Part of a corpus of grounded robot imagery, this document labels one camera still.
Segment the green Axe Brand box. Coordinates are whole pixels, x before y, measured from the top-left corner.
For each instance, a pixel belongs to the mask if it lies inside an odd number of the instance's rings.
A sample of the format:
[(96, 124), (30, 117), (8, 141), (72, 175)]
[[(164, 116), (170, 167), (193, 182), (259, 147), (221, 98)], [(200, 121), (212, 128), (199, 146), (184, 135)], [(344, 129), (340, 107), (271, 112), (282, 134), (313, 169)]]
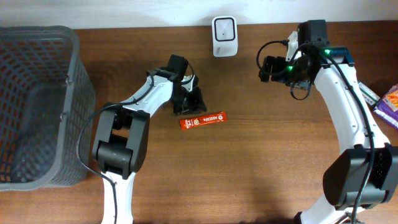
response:
[(381, 99), (375, 92), (373, 92), (369, 87), (367, 87), (364, 83), (358, 82), (359, 89), (365, 99), (366, 103), (374, 108), (379, 103)]

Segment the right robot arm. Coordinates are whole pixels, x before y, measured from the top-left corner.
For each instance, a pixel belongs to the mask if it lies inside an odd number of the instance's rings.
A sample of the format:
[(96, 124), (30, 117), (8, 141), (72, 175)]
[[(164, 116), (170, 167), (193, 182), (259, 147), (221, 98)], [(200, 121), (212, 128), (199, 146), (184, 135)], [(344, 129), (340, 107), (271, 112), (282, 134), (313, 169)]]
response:
[(391, 200), (397, 189), (397, 148), (362, 97), (354, 60), (333, 47), (326, 22), (309, 20), (282, 41), (285, 57), (257, 59), (262, 82), (320, 92), (338, 136), (340, 155), (323, 175), (323, 194), (294, 223), (356, 223), (358, 213)]

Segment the red Nescafe stick sachet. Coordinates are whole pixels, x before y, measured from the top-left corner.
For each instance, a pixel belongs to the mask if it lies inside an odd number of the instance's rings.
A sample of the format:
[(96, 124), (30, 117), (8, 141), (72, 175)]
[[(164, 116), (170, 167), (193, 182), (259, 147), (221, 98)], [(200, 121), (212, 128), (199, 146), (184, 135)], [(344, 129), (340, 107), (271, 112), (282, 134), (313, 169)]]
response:
[(208, 124), (226, 122), (227, 120), (228, 117), (226, 113), (224, 111), (221, 111), (193, 118), (180, 119), (179, 123), (182, 130), (188, 130)]

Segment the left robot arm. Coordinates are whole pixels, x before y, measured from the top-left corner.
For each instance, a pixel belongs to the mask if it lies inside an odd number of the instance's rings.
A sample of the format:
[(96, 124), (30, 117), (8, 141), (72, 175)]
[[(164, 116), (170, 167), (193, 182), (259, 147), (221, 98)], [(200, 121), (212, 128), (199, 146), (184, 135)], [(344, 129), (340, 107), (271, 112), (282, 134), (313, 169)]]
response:
[(171, 55), (166, 66), (147, 71), (146, 82), (120, 103), (101, 109), (92, 156), (104, 184), (102, 223), (133, 223), (134, 179), (147, 153), (150, 118), (165, 103), (173, 104), (176, 115), (197, 114), (207, 107), (191, 65)]

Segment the orange Kleenex tissue pack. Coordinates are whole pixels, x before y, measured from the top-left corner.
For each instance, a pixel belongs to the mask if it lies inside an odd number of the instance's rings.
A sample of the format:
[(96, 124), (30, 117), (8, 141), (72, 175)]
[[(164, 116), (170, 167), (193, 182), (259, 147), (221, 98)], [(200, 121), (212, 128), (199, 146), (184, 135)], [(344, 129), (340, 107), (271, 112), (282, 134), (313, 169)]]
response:
[(383, 102), (385, 102), (385, 104), (390, 107), (390, 109), (393, 112), (396, 112), (398, 110), (398, 95), (397, 95), (397, 90), (386, 93), (383, 98), (382, 98)]

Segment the Carefree liners pack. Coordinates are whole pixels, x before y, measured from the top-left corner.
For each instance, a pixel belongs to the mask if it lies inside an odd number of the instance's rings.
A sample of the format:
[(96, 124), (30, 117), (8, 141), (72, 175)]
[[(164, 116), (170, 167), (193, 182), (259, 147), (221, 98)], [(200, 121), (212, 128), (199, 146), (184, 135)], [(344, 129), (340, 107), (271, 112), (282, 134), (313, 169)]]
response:
[[(397, 90), (397, 85), (394, 85), (387, 92), (392, 92)], [(388, 107), (385, 102), (383, 102), (382, 98), (380, 99), (377, 106), (374, 107), (373, 111), (387, 124), (392, 126), (394, 129), (397, 129), (397, 111), (393, 112), (390, 107)]]

